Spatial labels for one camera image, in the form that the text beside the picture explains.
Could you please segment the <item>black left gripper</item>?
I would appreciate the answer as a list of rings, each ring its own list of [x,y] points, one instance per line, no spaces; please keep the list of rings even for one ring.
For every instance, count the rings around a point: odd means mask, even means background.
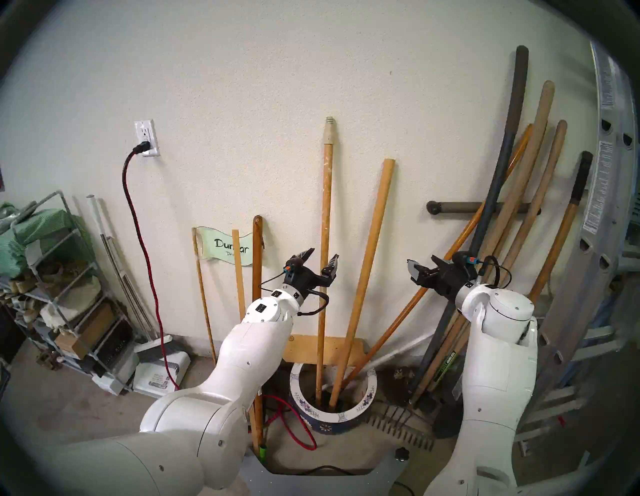
[[[322,268],[321,274],[315,274],[308,267],[304,266],[314,252],[314,248],[309,248],[289,259],[289,264],[283,268],[285,278],[282,284],[283,289],[292,290],[297,293],[295,299],[304,300],[317,287],[327,288],[331,286],[337,276],[337,266],[339,254],[335,254],[329,259],[327,265]]]

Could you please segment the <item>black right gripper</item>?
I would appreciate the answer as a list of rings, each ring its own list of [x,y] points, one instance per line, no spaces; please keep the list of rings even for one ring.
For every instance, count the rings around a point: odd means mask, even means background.
[[[475,265],[463,263],[456,265],[449,263],[436,255],[431,255],[431,260],[438,269],[435,275],[433,289],[447,300],[455,300],[463,287],[473,287],[478,279]],[[426,286],[430,276],[430,269],[420,265],[415,260],[408,260],[408,272],[411,281],[418,286]]]

